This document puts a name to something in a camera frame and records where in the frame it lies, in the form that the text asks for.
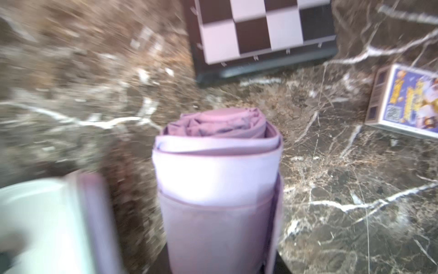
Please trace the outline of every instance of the black square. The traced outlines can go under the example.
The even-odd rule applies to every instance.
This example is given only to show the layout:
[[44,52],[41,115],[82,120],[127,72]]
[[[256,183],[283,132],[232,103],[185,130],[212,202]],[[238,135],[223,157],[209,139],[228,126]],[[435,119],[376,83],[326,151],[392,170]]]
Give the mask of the black square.
[[230,0],[199,0],[203,24],[233,18]]
[[273,11],[285,7],[294,7],[297,5],[297,0],[265,0],[266,11]]
[[271,48],[266,17],[236,23],[240,54]]
[[379,76],[377,77],[377,83],[376,85],[381,85],[383,83],[385,83],[386,80],[386,72],[387,71],[383,71],[379,74]]
[[332,8],[330,5],[300,10],[300,17],[304,41],[335,34]]
[[370,113],[368,114],[368,120],[374,120],[377,114],[377,107],[370,108]]

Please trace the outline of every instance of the marble countertop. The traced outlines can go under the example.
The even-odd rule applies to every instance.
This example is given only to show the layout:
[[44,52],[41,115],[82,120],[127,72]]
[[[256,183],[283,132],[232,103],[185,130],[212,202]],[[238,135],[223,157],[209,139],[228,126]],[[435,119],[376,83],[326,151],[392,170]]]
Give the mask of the marble countertop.
[[323,65],[199,89],[178,0],[0,4],[1,184],[100,171],[124,263],[164,245],[154,136],[180,113],[259,107],[285,137],[279,252],[294,274],[436,273],[438,147],[363,125],[376,70],[438,69],[438,2],[333,0]]

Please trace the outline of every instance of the folded umbrella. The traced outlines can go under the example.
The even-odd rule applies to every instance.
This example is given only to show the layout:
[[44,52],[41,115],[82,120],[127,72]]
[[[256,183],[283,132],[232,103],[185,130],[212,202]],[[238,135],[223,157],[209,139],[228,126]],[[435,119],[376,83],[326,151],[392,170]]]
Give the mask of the folded umbrella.
[[152,158],[173,274],[270,274],[283,139],[256,108],[183,114]]

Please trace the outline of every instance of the checkered board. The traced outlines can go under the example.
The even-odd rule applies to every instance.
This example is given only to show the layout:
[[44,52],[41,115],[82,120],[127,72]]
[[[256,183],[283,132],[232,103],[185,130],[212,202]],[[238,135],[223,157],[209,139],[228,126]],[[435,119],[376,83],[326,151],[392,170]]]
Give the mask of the checkered board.
[[330,0],[182,1],[197,74],[336,47]]

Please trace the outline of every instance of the white square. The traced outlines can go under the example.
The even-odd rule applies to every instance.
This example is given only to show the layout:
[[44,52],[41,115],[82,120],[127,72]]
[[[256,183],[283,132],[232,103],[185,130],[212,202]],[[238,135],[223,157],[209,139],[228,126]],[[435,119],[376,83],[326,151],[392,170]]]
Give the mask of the white square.
[[263,17],[266,14],[265,0],[230,0],[233,18],[236,21],[244,21]]
[[233,20],[201,25],[201,37],[207,64],[240,57],[236,26]]
[[269,12],[269,38],[273,50],[287,49],[303,44],[300,12],[297,7]]

